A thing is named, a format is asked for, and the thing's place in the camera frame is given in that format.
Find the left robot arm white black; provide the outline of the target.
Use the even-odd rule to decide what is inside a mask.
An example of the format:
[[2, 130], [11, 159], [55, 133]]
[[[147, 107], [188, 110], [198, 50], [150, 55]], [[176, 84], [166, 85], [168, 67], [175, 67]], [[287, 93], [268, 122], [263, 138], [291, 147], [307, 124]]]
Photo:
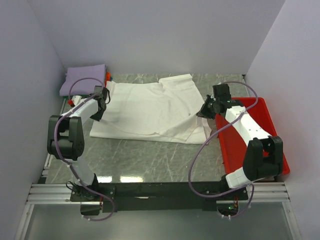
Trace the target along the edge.
[[89, 119], [100, 121], [110, 100], [107, 88], [95, 86], [94, 92], [78, 104], [70, 100], [68, 112], [52, 115], [48, 121], [47, 151], [72, 172], [74, 194], [88, 201], [96, 200], [101, 194], [96, 174], [82, 157], [85, 149], [83, 125]]

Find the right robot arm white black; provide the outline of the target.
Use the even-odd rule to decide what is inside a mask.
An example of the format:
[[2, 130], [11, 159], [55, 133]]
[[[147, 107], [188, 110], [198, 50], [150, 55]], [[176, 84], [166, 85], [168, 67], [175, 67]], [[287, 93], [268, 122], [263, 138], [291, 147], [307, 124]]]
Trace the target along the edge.
[[213, 94], [207, 96], [196, 116], [204, 119], [223, 117], [227, 125], [217, 133], [233, 127], [246, 145], [242, 166], [219, 181], [221, 197], [230, 200], [237, 194], [237, 188], [283, 173], [283, 140], [265, 131], [249, 114], [259, 101], [257, 96], [253, 104], [246, 107], [240, 100], [232, 99], [228, 82], [212, 88]]

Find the white t shirt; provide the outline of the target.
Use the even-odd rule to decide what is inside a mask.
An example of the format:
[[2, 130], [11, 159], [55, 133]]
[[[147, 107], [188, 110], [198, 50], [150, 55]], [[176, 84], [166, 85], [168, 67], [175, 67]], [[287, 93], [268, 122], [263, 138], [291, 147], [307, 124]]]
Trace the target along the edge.
[[201, 145], [210, 136], [207, 120], [196, 115], [204, 99], [190, 74], [106, 86], [110, 102], [91, 137]]

